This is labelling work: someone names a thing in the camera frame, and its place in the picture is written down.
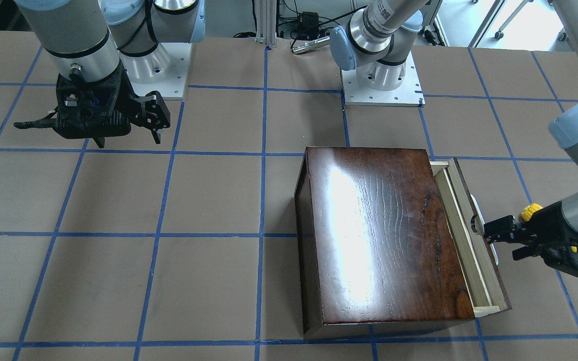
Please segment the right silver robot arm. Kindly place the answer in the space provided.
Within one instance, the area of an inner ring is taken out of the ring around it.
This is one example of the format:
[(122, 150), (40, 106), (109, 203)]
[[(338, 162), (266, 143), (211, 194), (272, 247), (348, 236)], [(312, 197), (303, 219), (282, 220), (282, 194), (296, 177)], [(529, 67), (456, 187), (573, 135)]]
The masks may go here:
[(190, 47), (206, 34), (204, 1), (17, 1), (57, 66), (55, 109), (17, 129), (49, 128), (66, 139), (149, 131), (156, 144), (171, 126), (167, 98), (183, 95)]

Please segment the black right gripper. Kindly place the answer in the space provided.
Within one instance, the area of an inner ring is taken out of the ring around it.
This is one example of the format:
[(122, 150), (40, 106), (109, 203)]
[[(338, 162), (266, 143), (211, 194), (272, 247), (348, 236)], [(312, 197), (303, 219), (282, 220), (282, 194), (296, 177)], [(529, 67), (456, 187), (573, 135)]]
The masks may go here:
[(14, 122), (14, 128), (54, 128), (66, 139), (124, 136), (131, 123), (151, 132), (155, 144), (161, 144), (162, 131), (171, 126), (170, 111), (159, 91), (137, 97), (125, 68), (116, 68), (98, 82), (77, 87), (59, 75), (56, 83), (57, 118)]

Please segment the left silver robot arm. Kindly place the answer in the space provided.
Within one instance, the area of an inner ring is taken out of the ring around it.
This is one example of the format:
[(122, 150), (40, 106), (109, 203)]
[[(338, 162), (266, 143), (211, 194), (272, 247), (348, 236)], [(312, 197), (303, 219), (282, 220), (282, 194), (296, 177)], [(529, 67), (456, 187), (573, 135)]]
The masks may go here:
[[(373, 1), (352, 13), (345, 27), (330, 35), (331, 55), (343, 71), (371, 63), (401, 65), (411, 48), (404, 31), (419, 32), (424, 1)], [(578, 1), (554, 1), (571, 47), (578, 56)], [(578, 105), (552, 121), (548, 129), (578, 166)], [(508, 215), (477, 229), (489, 243), (520, 244), (514, 260), (541, 257), (556, 270), (578, 277), (578, 193), (544, 208), (526, 207), (521, 220)]]

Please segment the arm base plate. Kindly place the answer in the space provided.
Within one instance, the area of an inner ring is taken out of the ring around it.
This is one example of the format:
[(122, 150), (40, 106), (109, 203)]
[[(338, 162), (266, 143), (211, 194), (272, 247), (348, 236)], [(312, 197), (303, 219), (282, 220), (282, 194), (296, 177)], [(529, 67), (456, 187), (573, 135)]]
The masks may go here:
[(184, 100), (192, 50), (190, 43), (160, 43), (151, 54), (120, 59), (138, 96), (158, 91), (164, 100)]
[(388, 66), (374, 62), (340, 71), (346, 104), (422, 107), (426, 104), (412, 52), (405, 62)]

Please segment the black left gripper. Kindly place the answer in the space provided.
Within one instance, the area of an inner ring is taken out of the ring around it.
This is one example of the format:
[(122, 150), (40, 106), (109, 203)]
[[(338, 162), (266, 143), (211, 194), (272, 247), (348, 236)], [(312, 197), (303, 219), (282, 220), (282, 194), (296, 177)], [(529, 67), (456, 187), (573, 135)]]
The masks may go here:
[(578, 231), (571, 228), (561, 203), (537, 211), (521, 224), (514, 216), (504, 216), (484, 224), (484, 238), (490, 244), (528, 244), (512, 251), (514, 261), (541, 257), (544, 264), (578, 277)]

